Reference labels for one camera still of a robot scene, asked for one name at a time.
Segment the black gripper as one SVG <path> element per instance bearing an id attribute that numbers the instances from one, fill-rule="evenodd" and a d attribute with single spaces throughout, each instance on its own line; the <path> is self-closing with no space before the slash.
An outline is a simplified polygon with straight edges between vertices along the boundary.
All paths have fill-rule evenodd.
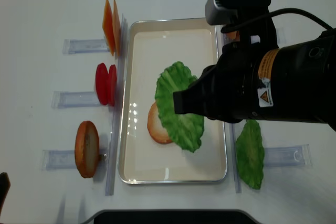
<path id="1" fill-rule="evenodd" d="M 260 6 L 206 7 L 205 18 L 210 25 L 245 26 L 240 39 L 222 47 L 217 64 L 206 67 L 187 89 L 173 92 L 174 112 L 238 123 L 252 115 L 250 86 L 257 58 L 278 47 L 275 26 L 268 7 Z"/>

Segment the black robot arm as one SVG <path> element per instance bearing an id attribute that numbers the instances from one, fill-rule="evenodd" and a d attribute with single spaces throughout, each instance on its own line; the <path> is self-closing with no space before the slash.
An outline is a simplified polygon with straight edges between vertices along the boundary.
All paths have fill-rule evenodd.
<path id="1" fill-rule="evenodd" d="M 324 28 L 314 40 L 279 48 L 272 18 L 298 14 Z M 240 33 L 214 65 L 182 91 L 173 93 L 176 114 L 211 120 L 324 123 L 335 128 L 335 29 L 298 8 L 264 9 L 240 17 L 222 33 Z"/>

